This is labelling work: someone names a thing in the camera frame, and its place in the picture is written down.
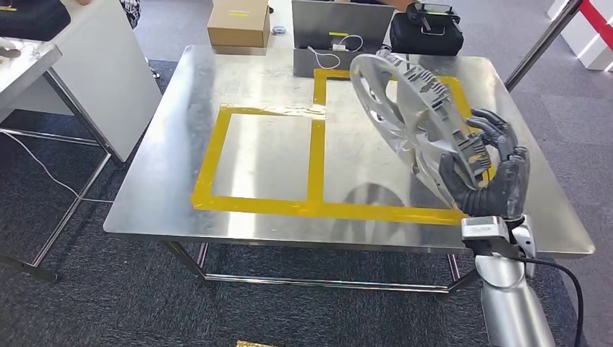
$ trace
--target black case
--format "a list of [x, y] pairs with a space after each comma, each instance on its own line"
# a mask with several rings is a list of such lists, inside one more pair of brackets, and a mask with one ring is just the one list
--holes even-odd
[[397, 13], [390, 27], [392, 52], [425, 54], [430, 56], [456, 56], [464, 44], [464, 36], [450, 17], [436, 16], [428, 20], [433, 31], [443, 35], [422, 33], [422, 25], [410, 20], [411, 6], [407, 13]]
[[13, 0], [17, 11], [0, 10], [0, 36], [49, 41], [70, 24], [60, 0]]

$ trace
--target table frame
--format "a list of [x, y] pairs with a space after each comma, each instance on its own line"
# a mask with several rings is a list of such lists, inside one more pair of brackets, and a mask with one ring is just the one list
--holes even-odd
[[202, 283], [206, 284], [211, 281], [215, 282], [232, 282], [232, 283], [258, 283], [258, 284], [286, 284], [293, 286], [311, 286], [311, 287], [326, 287], [326, 288], [344, 288], [344, 289], [361, 289], [371, 291], [399, 291], [412, 293], [429, 293], [429, 294], [453, 294], [462, 288], [465, 288], [479, 279], [479, 274], [476, 270], [471, 270], [465, 275], [460, 276], [458, 269], [458, 261], [454, 254], [447, 254], [447, 261], [451, 270], [452, 282], [446, 286], [441, 285], [423, 285], [423, 284], [405, 284], [405, 283], [378, 283], [378, 282], [356, 282], [347, 280], [308, 280], [296, 278], [274, 278], [274, 277], [259, 277], [259, 276], [243, 276], [243, 275], [224, 275], [217, 273], [208, 273], [206, 271], [206, 256], [208, 244], [203, 243], [200, 246], [198, 258], [194, 259], [176, 241], [161, 242], [168, 250], [174, 254], [177, 259], [187, 267]]
[[13, 267], [14, 269], [27, 273], [34, 278], [46, 280], [48, 282], [55, 282], [58, 279], [58, 274], [52, 270], [41, 268], [40, 264], [51, 250], [51, 247], [57, 241], [61, 232], [64, 230], [64, 228], [66, 228], [66, 225], [74, 215], [74, 212], [81, 204], [81, 201], [83, 201], [83, 199], [85, 198], [87, 192], [90, 190], [95, 180], [98, 178], [98, 176], [100, 176], [100, 173], [106, 166], [107, 162], [112, 159], [116, 164], [119, 164], [120, 166], [122, 166], [123, 163], [121, 162], [121, 159], [119, 158], [117, 152], [115, 152], [114, 149], [109, 145], [109, 143], [104, 139], [104, 137], [100, 133], [100, 130], [94, 125], [93, 122], [91, 122], [90, 117], [87, 115], [87, 111], [72, 95], [70, 90], [68, 90], [64, 82], [53, 69], [53, 67], [46, 71], [43, 74], [43, 77], [51, 85], [51, 87], [53, 88], [53, 90], [55, 90], [60, 99], [62, 99], [64, 104], [69, 108], [69, 110], [74, 114], [74, 116], [77, 117], [79, 122], [86, 128], [86, 130], [92, 135], [95, 140], [6, 128], [0, 128], [0, 132], [23, 137], [34, 137], [37, 139], [44, 139], [50, 141], [67, 142], [75, 145], [95, 146], [102, 148], [106, 153], [102, 161], [92, 172], [90, 178], [85, 182], [85, 184], [79, 191], [79, 196], [75, 197], [74, 200], [72, 200], [72, 204], [68, 207], [64, 216], [62, 216], [61, 220], [56, 225], [55, 229], [48, 237], [47, 241], [45, 241], [45, 244], [40, 249], [34, 260], [32, 260], [31, 262], [26, 262], [24, 260], [17, 259], [16, 257], [12, 257], [8, 254], [0, 253], [0, 264]]

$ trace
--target metal bar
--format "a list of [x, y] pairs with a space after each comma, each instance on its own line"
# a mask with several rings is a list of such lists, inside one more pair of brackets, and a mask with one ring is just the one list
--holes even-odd
[[551, 23], [547, 30], [545, 30], [545, 33], [539, 38], [505, 82], [505, 87], [509, 92], [517, 86], [521, 79], [532, 68], [534, 63], [539, 60], [562, 30], [564, 30], [566, 25], [573, 19], [575, 14], [579, 11], [581, 2], [582, 0], [570, 0], [560, 15]]
[[13, 258], [9, 255], [0, 253], [0, 263], [13, 267], [19, 271], [27, 273], [28, 275], [38, 278], [39, 280], [46, 280], [48, 282], [55, 282], [57, 280], [57, 274], [53, 271], [43, 270], [39, 267], [32, 266], [22, 260]]
[[179, 258], [183, 265], [187, 266], [187, 269], [191, 271], [194, 275], [196, 275], [202, 282], [206, 280], [207, 275], [204, 273], [202, 268], [200, 268], [200, 266], [198, 266], [198, 264], [194, 261], [194, 258], [192, 258], [192, 256], [187, 253], [185, 248], [183, 248], [180, 243], [175, 241], [162, 241], [162, 244], [168, 247], [172, 254]]
[[470, 272], [466, 273], [464, 276], [455, 280], [447, 287], [447, 291], [449, 294], [455, 293], [460, 289], [466, 288], [469, 285], [473, 284], [476, 280], [480, 279], [479, 273], [476, 269], [472, 269]]
[[200, 253], [198, 253], [198, 260], [196, 261], [196, 264], [203, 270], [205, 269], [205, 259], [207, 257], [208, 248], [209, 244], [202, 244], [202, 246], [200, 246]]
[[448, 294], [447, 286], [423, 286], [419, 284], [376, 283], [376, 282], [352, 282], [344, 280], [297, 280], [294, 278], [272, 278], [254, 276], [219, 275], [208, 273], [205, 280], [235, 283], [259, 283], [259, 284], [290, 284], [293, 286], [316, 286], [327, 288], [347, 288], [376, 291], [403, 291], [416, 293], [439, 293]]
[[57, 72], [51, 67], [43, 75], [47, 82], [51, 85], [53, 90], [56, 91], [58, 96], [66, 104], [68, 109], [74, 114], [77, 119], [83, 124], [92, 137], [98, 142], [98, 144], [113, 158], [113, 162], [118, 165], [122, 165], [124, 161], [121, 159], [115, 148], [108, 143], [107, 139], [102, 135], [100, 129], [91, 120], [89, 114], [85, 108], [79, 103], [79, 101], [72, 95], [68, 87], [64, 84], [64, 81], [57, 75]]
[[74, 143], [74, 144], [77, 144], [77, 145], [96, 146], [96, 147], [100, 146], [94, 140], [81, 139], [79, 137], [70, 137], [70, 136], [55, 135], [55, 134], [46, 134], [44, 132], [30, 132], [30, 131], [27, 131], [27, 130], [15, 130], [15, 129], [7, 129], [7, 128], [0, 128], [0, 132], [6, 132], [7, 134], [17, 135], [17, 136], [34, 137], [34, 138], [37, 138], [37, 139], [45, 139], [45, 140], [53, 140], [53, 141], [59, 141], [59, 142]]
[[458, 280], [460, 278], [460, 269], [458, 269], [458, 261], [455, 258], [455, 254], [447, 254], [447, 261], [451, 269], [451, 278]]
[[85, 182], [85, 185], [83, 186], [83, 188], [81, 188], [81, 192], [79, 192], [79, 197], [75, 198], [72, 201], [72, 204], [70, 205], [70, 207], [68, 208], [68, 210], [64, 214], [64, 217], [61, 218], [61, 220], [59, 221], [58, 225], [53, 230], [53, 233], [51, 233], [51, 235], [49, 236], [49, 238], [45, 242], [45, 245], [43, 246], [43, 248], [36, 255], [36, 258], [34, 258], [34, 260], [32, 261], [32, 266], [35, 266], [35, 267], [39, 266], [40, 263], [45, 259], [45, 256], [49, 252], [49, 249], [51, 249], [51, 247], [53, 246], [53, 244], [57, 240], [59, 234], [64, 230], [64, 228], [66, 227], [66, 224], [68, 224], [68, 221], [70, 220], [70, 218], [72, 217], [74, 212], [77, 210], [77, 207], [79, 207], [79, 204], [81, 203], [82, 198], [84, 198], [85, 195], [87, 194], [87, 191], [90, 190], [90, 187], [93, 185], [94, 181], [100, 175], [100, 173], [104, 169], [104, 166], [106, 165], [106, 163], [108, 162], [108, 160], [110, 158], [111, 158], [111, 154], [107, 153], [105, 155], [104, 159], [98, 164], [98, 167], [92, 173], [92, 176], [90, 176], [90, 178], [87, 180], [87, 182]]

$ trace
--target metal table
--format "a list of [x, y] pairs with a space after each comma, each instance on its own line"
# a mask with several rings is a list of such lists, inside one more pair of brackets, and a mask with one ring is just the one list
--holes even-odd
[[[410, 58], [438, 75], [457, 77], [470, 105], [507, 119], [520, 143], [530, 149], [532, 172], [526, 205], [539, 253], [555, 257], [592, 254], [592, 241], [492, 64], [479, 57]], [[309, 152], [321, 150], [326, 202], [443, 207], [379, 136], [351, 84], [328, 80], [325, 86], [325, 146], [315, 148], [309, 145], [309, 136], [312, 120], [319, 114], [296, 110], [316, 110], [314, 99], [322, 96], [314, 93], [313, 79], [293, 76], [292, 50], [230, 56], [215, 55], [207, 46], [187, 47], [108, 214], [105, 231], [162, 241], [202, 280], [447, 293], [449, 286], [247, 277], [204, 270], [208, 242], [470, 254], [458, 225], [212, 212], [192, 207], [190, 197], [215, 118], [220, 106], [227, 104], [278, 110], [279, 115], [240, 114], [248, 113], [248, 108], [232, 115], [214, 170], [212, 195], [308, 199]], [[282, 107], [289, 106], [292, 108], [282, 115]], [[198, 259], [193, 260], [179, 242], [203, 243]], [[453, 278], [458, 280], [455, 258], [450, 255], [448, 259]]]
[[64, 227], [66, 224], [68, 224], [68, 221], [77, 210], [77, 207], [81, 203], [82, 199], [85, 198], [87, 191], [90, 189], [100, 172], [102, 172], [102, 169], [109, 159], [113, 159], [117, 163], [120, 163], [121, 160], [103, 139], [103, 136], [100, 134], [95, 125], [90, 121], [90, 118], [84, 108], [74, 98], [64, 82], [53, 70], [52, 66], [61, 58], [61, 52], [57, 46], [51, 43], [31, 40], [11, 39], [11, 41], [15, 44], [17, 49], [20, 50], [20, 53], [10, 59], [0, 58], [0, 109], [7, 107], [17, 96], [19, 96], [20, 93], [26, 90], [34, 83], [34, 81], [42, 76], [95, 140], [6, 128], [0, 128], [0, 133], [68, 142], [77, 145], [97, 146], [106, 151], [105, 158], [98, 164], [98, 167], [94, 170], [91, 177], [87, 180], [87, 182], [85, 182], [85, 185], [79, 191], [79, 197], [75, 197], [72, 204], [69, 206], [68, 210], [43, 245], [43, 248], [39, 251], [32, 262], [26, 262], [14, 258], [8, 254], [0, 253], [0, 264], [8, 265], [17, 270], [21, 270], [35, 278], [54, 282], [57, 279], [57, 274], [50, 270], [40, 268], [40, 264], [45, 259], [59, 234], [64, 230]]

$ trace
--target yellow tape rectangle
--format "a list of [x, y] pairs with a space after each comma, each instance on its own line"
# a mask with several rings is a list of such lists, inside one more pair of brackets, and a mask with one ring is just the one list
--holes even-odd
[[[205, 157], [202, 161], [202, 167], [192, 194], [193, 208], [197, 210], [223, 212], [288, 215], [301, 218], [384, 220], [399, 223], [458, 225], [463, 214], [457, 210], [332, 203], [323, 200], [326, 81], [328, 78], [346, 79], [348, 78], [348, 71], [315, 69], [313, 75], [314, 106], [312, 108], [252, 108], [229, 105], [222, 105], [219, 108], [218, 117], [213, 126], [209, 144], [205, 151]], [[449, 87], [450, 94], [462, 117], [470, 117], [471, 108], [466, 101], [460, 81], [454, 77], [439, 77], [439, 79]], [[306, 187], [306, 201], [211, 195], [215, 171], [217, 170], [223, 143], [226, 140], [232, 114], [305, 116], [311, 118], [311, 141], [309, 145], [309, 173]]]

